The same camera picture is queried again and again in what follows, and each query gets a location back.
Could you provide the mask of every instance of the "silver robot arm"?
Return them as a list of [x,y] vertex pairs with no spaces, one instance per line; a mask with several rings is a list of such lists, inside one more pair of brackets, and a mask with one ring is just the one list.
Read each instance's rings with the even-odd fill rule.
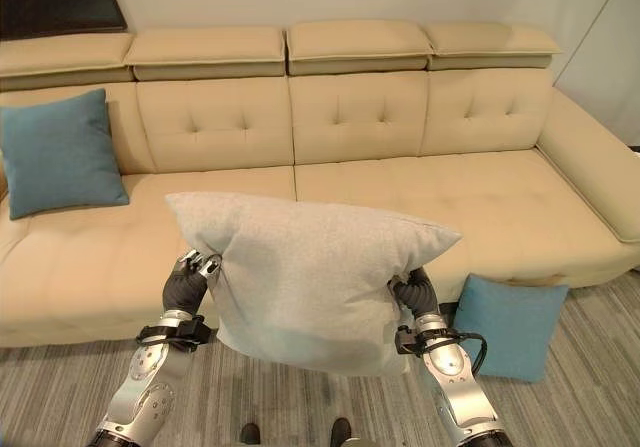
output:
[[[456,447],[513,447],[491,403],[474,375],[486,354],[486,342],[477,334],[449,329],[440,315],[431,281],[423,269],[411,272],[407,282],[395,278],[392,291],[411,310],[414,329],[401,326],[396,333],[400,354],[414,354],[424,363],[435,391],[438,415]],[[475,364],[460,347],[465,339],[482,341]]]
[[196,315],[210,282],[217,281],[221,258],[195,250],[181,257],[165,284],[165,312],[137,337],[127,378],[113,396],[87,447],[147,447],[171,412],[176,392],[198,345],[211,330]]

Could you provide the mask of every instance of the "shoe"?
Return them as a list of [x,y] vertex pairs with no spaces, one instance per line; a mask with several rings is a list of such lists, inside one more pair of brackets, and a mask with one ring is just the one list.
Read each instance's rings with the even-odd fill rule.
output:
[[246,424],[240,431],[240,442],[246,445],[260,444],[260,428],[254,424]]
[[331,447],[340,447],[351,438],[351,424],[344,417],[340,417],[331,427]]

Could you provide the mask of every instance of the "teal pillow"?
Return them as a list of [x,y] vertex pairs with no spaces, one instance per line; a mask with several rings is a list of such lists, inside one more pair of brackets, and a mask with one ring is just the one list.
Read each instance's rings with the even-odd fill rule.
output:
[[[479,373],[542,380],[549,342],[568,290],[566,285],[514,287],[470,275],[453,326],[487,340],[487,357]],[[462,347],[475,360],[479,344],[467,340]]]
[[3,107],[0,147],[11,219],[60,207],[129,203],[104,89],[50,104]]

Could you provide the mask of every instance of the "floor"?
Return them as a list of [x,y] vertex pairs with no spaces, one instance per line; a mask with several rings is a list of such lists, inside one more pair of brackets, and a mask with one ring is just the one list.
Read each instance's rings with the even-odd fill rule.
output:
[[[134,350],[132,341],[0,349],[3,447],[84,446]],[[381,446],[448,446],[414,367],[399,378],[343,378],[214,343],[196,352],[153,445],[229,445],[255,421],[265,444],[328,446],[333,420],[346,416]],[[480,383],[519,447],[640,446],[640,274],[570,292],[544,381]]]

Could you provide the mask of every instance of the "sofa cushion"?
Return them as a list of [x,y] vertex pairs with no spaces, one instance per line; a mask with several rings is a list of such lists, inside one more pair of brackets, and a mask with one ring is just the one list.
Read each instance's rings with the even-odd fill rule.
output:
[[551,72],[484,69],[429,72],[420,155],[530,149],[551,103]]
[[73,34],[0,43],[0,90],[126,81],[131,34]]
[[498,22],[432,22],[425,32],[433,47],[429,70],[495,67],[544,68],[562,52],[541,29]]
[[296,164],[417,155],[426,72],[291,77]]
[[284,75],[277,27],[149,29],[136,35],[125,62],[139,80]]
[[109,135],[104,89],[0,110],[10,217],[77,205],[129,203]]
[[291,75],[421,70],[431,47],[413,22],[331,20],[287,30]]
[[68,99],[102,88],[107,94],[109,127],[118,167],[123,174],[146,174],[156,167],[140,121],[136,86],[133,82],[57,87],[0,93],[0,108],[25,107]]
[[[295,198],[291,167],[131,175],[130,205],[10,221],[0,203],[0,346],[133,338],[162,313],[162,288],[187,249],[164,196],[237,191]],[[217,322],[211,300],[207,324]]]
[[137,92],[160,172],[293,164],[284,77],[140,82]]
[[469,273],[572,287],[635,266],[621,244],[537,150],[295,167],[299,200],[345,202],[432,219],[463,238],[429,264],[440,302]]
[[[453,327],[487,341],[480,374],[538,382],[544,378],[549,342],[567,296],[567,286],[514,287],[476,275],[467,279]],[[472,361],[480,342],[462,343]]]

